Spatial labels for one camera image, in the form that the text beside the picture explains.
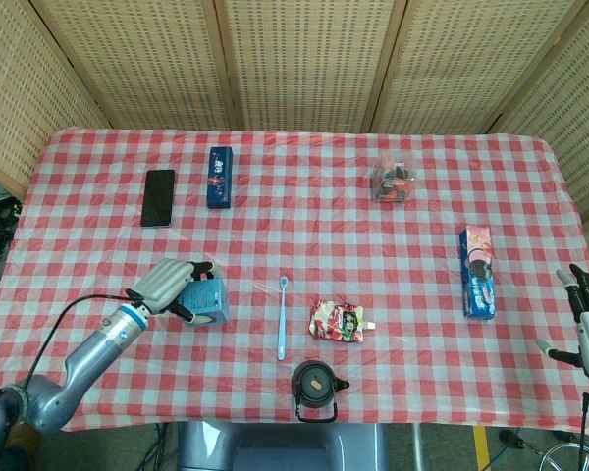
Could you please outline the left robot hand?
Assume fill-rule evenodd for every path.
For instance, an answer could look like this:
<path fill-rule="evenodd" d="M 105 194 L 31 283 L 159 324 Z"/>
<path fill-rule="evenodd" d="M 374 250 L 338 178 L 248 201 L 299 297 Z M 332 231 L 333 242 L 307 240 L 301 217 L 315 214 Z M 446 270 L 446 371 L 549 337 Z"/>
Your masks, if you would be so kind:
<path fill-rule="evenodd" d="M 191 327 L 230 321 L 227 287 L 212 261 L 163 259 L 126 294 L 151 314 L 173 314 Z"/>

